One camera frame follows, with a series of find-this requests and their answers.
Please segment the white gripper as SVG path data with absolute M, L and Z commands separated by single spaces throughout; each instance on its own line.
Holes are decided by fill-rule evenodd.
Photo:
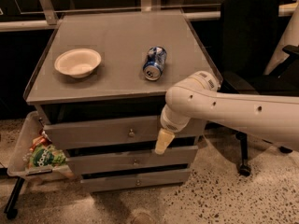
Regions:
M 175 138 L 174 133 L 179 133 L 182 131 L 187 126 L 189 121 L 189 117 L 185 117 L 171 110 L 168 105 L 165 105 L 160 116 L 160 122 L 163 128 L 161 128 L 158 132 L 155 153 L 158 155 L 163 155 Z

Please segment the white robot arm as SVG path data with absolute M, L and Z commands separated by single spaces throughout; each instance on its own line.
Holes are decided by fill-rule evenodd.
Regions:
M 203 119 L 299 150 L 299 100 L 296 97 L 233 94 L 218 91 L 220 82 L 198 71 L 168 89 L 155 152 L 164 154 L 191 119 Z

